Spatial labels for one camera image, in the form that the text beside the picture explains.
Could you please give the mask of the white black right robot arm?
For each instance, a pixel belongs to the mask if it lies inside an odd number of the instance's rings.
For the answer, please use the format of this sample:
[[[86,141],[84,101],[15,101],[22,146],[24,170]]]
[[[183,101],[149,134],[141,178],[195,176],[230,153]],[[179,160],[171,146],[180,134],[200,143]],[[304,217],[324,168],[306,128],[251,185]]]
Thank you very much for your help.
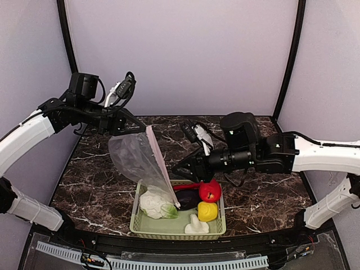
[[[255,116],[233,112],[220,120],[226,147],[214,148],[211,133],[201,123],[185,122],[181,129],[200,148],[172,167],[172,173],[195,183],[209,182],[215,173],[290,174],[305,171],[344,172],[346,177],[322,200],[298,212],[297,227],[316,230],[333,216],[359,201],[359,142],[316,141],[290,131],[263,137]]]

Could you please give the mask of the white cauliflower toy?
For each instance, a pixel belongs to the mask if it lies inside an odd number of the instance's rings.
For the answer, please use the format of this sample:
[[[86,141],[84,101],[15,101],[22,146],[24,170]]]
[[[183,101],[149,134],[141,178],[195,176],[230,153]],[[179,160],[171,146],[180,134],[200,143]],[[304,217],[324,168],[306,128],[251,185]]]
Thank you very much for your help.
[[[155,186],[148,186],[147,191],[139,197],[139,207],[152,219],[179,217],[177,207],[169,194]]]

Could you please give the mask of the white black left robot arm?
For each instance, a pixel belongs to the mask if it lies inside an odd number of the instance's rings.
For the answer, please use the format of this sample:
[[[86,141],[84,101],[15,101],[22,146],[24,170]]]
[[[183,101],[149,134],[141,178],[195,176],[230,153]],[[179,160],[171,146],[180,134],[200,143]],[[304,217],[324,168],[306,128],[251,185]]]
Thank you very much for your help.
[[[102,84],[97,75],[73,73],[61,97],[39,105],[1,138],[2,214],[12,214],[53,232],[73,227],[73,221],[65,213],[22,193],[4,175],[34,146],[70,125],[90,125],[101,135],[145,132],[146,126],[125,107],[136,88],[134,74],[127,72],[122,82],[117,82],[109,92],[103,91],[102,98],[95,102],[97,86]]]

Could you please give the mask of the clear zip top bag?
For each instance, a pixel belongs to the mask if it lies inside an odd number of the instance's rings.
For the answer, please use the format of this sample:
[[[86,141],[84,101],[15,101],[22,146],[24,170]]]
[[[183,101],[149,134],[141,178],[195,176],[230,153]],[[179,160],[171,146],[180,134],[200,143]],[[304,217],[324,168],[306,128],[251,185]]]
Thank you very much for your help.
[[[146,187],[157,187],[167,201],[180,207],[152,126],[141,133],[113,136],[108,148],[120,174]]]

